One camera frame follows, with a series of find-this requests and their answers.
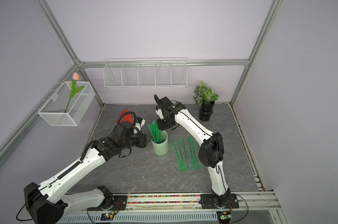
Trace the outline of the red work glove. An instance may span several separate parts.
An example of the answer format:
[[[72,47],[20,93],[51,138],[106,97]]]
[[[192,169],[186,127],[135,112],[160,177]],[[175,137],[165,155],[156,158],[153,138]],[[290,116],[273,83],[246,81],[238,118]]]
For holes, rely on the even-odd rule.
[[[133,115],[129,113],[130,110],[124,109],[123,112],[120,112],[119,115],[121,117],[120,122],[127,121],[127,122],[134,122]]]

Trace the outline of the green plant in black pot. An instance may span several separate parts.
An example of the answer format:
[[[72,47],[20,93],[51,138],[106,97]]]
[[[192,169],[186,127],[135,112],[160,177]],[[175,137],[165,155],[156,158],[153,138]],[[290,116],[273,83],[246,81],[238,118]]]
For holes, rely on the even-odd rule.
[[[201,105],[199,109],[199,119],[201,121],[209,121],[213,114],[215,102],[219,99],[219,95],[212,91],[212,88],[204,81],[201,81],[194,90],[194,101],[197,105]]]

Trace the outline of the light green metal cup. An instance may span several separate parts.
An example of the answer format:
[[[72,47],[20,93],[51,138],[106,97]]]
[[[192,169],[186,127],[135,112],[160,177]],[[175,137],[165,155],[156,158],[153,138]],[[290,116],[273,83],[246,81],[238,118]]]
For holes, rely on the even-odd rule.
[[[151,141],[154,152],[157,155],[165,155],[169,151],[168,134],[166,131],[162,131],[162,140],[162,143],[155,143],[153,140]]]

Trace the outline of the pink artificial tulip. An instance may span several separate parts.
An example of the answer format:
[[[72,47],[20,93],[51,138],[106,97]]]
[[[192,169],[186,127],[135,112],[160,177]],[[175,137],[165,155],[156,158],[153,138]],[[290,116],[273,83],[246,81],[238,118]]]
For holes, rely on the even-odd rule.
[[[84,86],[80,86],[80,87],[76,87],[76,83],[80,80],[80,76],[77,72],[73,73],[72,75],[72,84],[71,84],[71,92],[69,95],[69,100],[66,106],[66,109],[64,111],[64,113],[67,112],[69,104],[71,102],[71,99],[74,97],[75,94],[77,94],[80,90],[82,90],[84,88]]]

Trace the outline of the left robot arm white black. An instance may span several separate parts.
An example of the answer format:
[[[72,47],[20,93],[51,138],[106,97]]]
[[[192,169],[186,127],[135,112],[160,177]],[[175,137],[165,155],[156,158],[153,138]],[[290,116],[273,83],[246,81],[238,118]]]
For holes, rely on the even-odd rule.
[[[117,123],[109,136],[89,142],[82,155],[67,168],[40,184],[27,185],[24,188],[24,208],[36,224],[55,224],[66,215],[88,208],[120,208],[105,186],[77,194],[67,192],[111,158],[121,158],[122,150],[145,148],[150,141],[151,136],[142,132],[139,123]]]

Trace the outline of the aluminium front rail frame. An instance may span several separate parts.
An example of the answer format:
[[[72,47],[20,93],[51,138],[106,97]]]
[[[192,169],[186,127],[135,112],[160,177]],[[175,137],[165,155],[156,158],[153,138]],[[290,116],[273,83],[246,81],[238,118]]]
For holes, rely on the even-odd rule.
[[[282,211],[274,192],[235,192],[238,209],[202,209],[199,204],[200,195],[204,192],[189,193],[149,193],[149,194],[115,194],[127,195],[127,206],[124,211],[89,211],[108,212],[110,217],[119,212],[216,212],[218,221],[181,222],[181,223],[152,223],[152,224],[286,224],[287,219]]]

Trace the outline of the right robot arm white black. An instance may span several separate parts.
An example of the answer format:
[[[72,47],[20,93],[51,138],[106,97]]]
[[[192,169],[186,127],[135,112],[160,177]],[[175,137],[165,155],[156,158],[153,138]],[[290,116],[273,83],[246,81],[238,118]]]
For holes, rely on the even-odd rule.
[[[219,132],[212,132],[198,122],[181,103],[173,103],[167,97],[158,98],[154,95],[156,114],[159,116],[157,124],[159,129],[174,130],[178,126],[185,128],[200,144],[199,160],[209,171],[212,182],[213,201],[218,207],[229,204],[230,188],[223,172],[224,143]]]

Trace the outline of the green straw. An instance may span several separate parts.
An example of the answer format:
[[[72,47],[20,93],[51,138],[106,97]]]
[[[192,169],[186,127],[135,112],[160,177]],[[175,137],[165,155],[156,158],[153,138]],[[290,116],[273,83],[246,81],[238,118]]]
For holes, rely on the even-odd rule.
[[[183,149],[184,149],[185,167],[186,167],[186,169],[189,169],[184,137],[182,137],[182,144],[183,144]]]
[[[181,145],[180,145],[179,139],[177,139],[177,143],[178,143],[178,148],[179,148],[179,160],[181,162],[181,168],[182,168],[182,171],[185,172],[184,159],[183,159],[183,155],[182,155]]]
[[[200,152],[200,146],[199,146],[199,143],[195,140],[195,143],[196,143],[196,147],[197,147],[197,150],[198,150],[198,157],[199,157],[199,152]]]
[[[195,170],[198,168],[197,162],[195,159],[195,152],[192,144],[192,138],[188,137],[188,144],[189,144],[189,150],[190,150],[190,157],[191,157],[191,164],[192,164],[192,169]]]
[[[180,162],[180,159],[179,159],[177,150],[176,150],[176,146],[175,146],[174,140],[172,139],[171,142],[172,142],[172,145],[173,145],[173,149],[174,149],[174,153],[175,153],[175,156],[176,156],[176,160],[177,160],[179,169],[180,169],[180,171],[183,171],[183,168],[182,168],[182,166],[181,166],[181,162]]]

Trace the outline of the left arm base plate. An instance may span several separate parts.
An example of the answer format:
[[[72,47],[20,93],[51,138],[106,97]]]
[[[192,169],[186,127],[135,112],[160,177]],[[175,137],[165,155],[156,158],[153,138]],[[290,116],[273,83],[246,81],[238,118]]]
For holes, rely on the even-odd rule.
[[[127,195],[114,195],[112,199],[105,199],[99,207],[88,208],[89,211],[124,211],[127,206]]]

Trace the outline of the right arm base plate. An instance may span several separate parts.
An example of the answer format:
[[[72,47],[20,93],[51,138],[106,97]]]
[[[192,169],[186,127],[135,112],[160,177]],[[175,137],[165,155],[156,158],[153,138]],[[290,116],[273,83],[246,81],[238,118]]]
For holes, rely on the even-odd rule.
[[[199,204],[202,209],[238,209],[239,203],[236,194],[219,197],[215,194],[201,194]]]

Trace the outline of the white mesh side basket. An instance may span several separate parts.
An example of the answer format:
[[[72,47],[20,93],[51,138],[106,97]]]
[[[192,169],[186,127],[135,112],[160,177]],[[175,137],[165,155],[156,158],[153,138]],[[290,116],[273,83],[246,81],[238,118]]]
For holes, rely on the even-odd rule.
[[[37,113],[50,126],[77,127],[94,97],[89,82],[65,81]]]

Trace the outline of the bundle of green wrapped straws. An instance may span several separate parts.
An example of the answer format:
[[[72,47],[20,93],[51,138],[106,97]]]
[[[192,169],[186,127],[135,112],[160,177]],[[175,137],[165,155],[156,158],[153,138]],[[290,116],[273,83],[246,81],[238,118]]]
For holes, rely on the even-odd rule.
[[[159,130],[157,121],[153,121],[151,124],[148,124],[148,128],[151,133],[153,142],[157,144],[162,143],[162,132],[161,130]]]

